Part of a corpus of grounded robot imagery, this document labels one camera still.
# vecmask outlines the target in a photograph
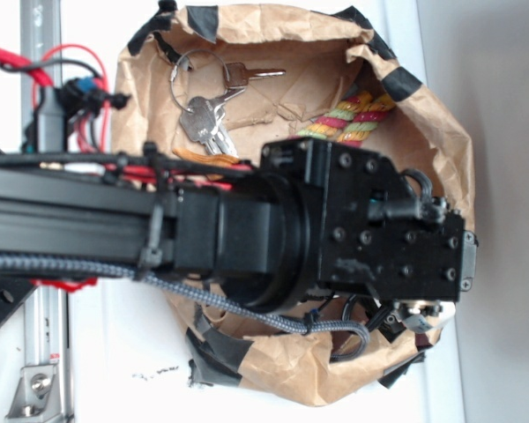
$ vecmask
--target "black tape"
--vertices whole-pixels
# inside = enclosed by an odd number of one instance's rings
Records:
[[[160,33],[153,33],[153,37],[157,41],[157,44],[159,44],[159,48],[165,54],[168,61],[171,63],[178,62],[178,59],[181,57],[180,54],[178,54],[170,44],[163,40],[162,35]]]
[[[186,344],[189,347],[192,360],[190,361],[190,381],[194,383],[217,383],[225,386],[239,386],[241,375],[225,367],[211,354],[207,353],[192,330],[186,331]]]
[[[344,19],[344,20],[350,20],[351,22],[354,22],[355,24],[361,26],[364,29],[374,29],[372,27],[372,24],[368,19],[364,17],[362,13],[360,13],[358,10],[356,10],[353,6],[346,8],[343,11],[340,11],[339,13],[335,13],[335,18]],[[395,59],[396,55],[391,50],[390,47],[388,47],[388,44],[386,44],[386,41],[382,39],[379,33],[374,32],[374,37],[372,40],[369,41],[367,44],[374,53],[377,53],[380,57],[382,57],[384,60],[390,60]]]
[[[412,359],[406,361],[401,366],[394,368],[391,372],[382,376],[380,379],[378,379],[378,383],[380,383],[385,388],[389,389],[393,386],[394,383],[398,381],[400,377],[407,374],[407,370],[409,370],[409,367],[412,364],[422,363],[424,360],[425,360],[425,353],[421,352],[415,355]]]
[[[159,1],[159,10],[133,35],[127,48],[132,56],[136,56],[141,51],[145,40],[150,33],[155,31],[170,31],[171,16],[161,16],[163,13],[174,13],[177,10],[176,1]]]
[[[218,6],[186,6],[188,25],[200,37],[215,43],[218,35]]]
[[[394,101],[402,101],[415,93],[423,83],[401,66],[382,79],[384,90]]]
[[[253,342],[224,335],[212,326],[200,307],[196,309],[194,324],[197,331],[205,339],[205,342],[200,346],[202,351],[212,356],[230,371],[237,372]]]

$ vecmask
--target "key ring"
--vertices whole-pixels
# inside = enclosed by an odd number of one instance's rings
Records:
[[[170,73],[170,95],[172,95],[173,100],[175,101],[176,105],[179,108],[181,108],[184,112],[187,112],[187,113],[193,113],[193,111],[190,110],[189,108],[186,108],[182,104],[180,104],[180,102],[176,98],[176,95],[175,95],[175,79],[176,79],[176,76],[178,75],[178,68],[180,67],[181,61],[184,60],[184,58],[188,58],[188,56],[191,55],[192,53],[210,53],[211,55],[217,57],[217,59],[221,62],[221,65],[223,66],[224,74],[226,76],[226,81],[229,80],[229,70],[227,69],[226,63],[223,61],[223,59],[220,56],[218,56],[216,53],[214,53],[211,50],[207,50],[205,48],[194,48],[192,50],[187,51],[182,56],[180,56],[180,58],[175,63],[175,68]]]

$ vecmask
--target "brown paper bag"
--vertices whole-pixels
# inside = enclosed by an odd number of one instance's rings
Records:
[[[160,2],[119,57],[116,90],[131,95],[115,113],[115,151],[140,153],[147,140],[172,155],[173,148],[204,154],[179,124],[180,107],[171,96],[171,72],[192,49],[210,50],[224,62],[247,68],[278,68],[286,75],[250,81],[247,91],[225,106],[224,123],[240,157],[257,163],[261,146],[293,136],[311,118],[333,109],[350,90],[388,93],[396,103],[363,147],[389,156],[398,170],[427,174],[435,195],[447,198],[473,230],[473,151],[470,137],[451,113],[398,60],[355,9],[335,16],[262,4],[186,7]],[[173,84],[183,106],[188,99],[224,90],[222,63],[198,51],[188,56],[191,71],[179,70]],[[302,404],[330,404],[411,362],[433,345],[439,331],[415,336],[406,330],[389,342],[373,332],[356,360],[330,363],[333,349],[352,350],[352,338],[330,333],[278,335],[235,315],[221,314],[175,296],[169,303],[184,323],[193,356],[193,380],[265,390]],[[294,310],[302,315],[310,304]],[[340,316],[341,302],[324,313]],[[366,316],[356,308],[356,318]]]

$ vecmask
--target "silver key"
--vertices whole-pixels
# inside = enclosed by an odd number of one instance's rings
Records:
[[[226,127],[223,125],[223,118],[225,117],[225,109],[223,108],[226,104],[226,101],[233,99],[241,93],[244,93],[245,88],[231,89],[227,90],[226,93],[208,100],[212,104],[214,114],[216,117],[216,122],[218,124],[218,131],[213,137],[213,141],[220,148],[220,151],[224,154],[229,154],[230,156],[237,157],[237,150],[235,149],[235,144],[233,139],[229,136],[229,133],[226,130]]]
[[[249,84],[250,79],[279,77],[286,74],[283,69],[247,69],[244,63],[226,63],[223,77],[227,88],[241,88]]]
[[[213,106],[204,97],[194,97],[188,102],[188,111],[183,111],[180,116],[188,138],[201,143],[209,154],[220,154],[221,150],[213,141],[215,134],[220,130]]]

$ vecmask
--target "braided rope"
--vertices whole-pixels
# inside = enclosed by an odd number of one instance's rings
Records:
[[[369,92],[363,91],[340,101],[337,107],[319,116],[297,135],[360,146],[395,106],[387,93],[373,100]]]

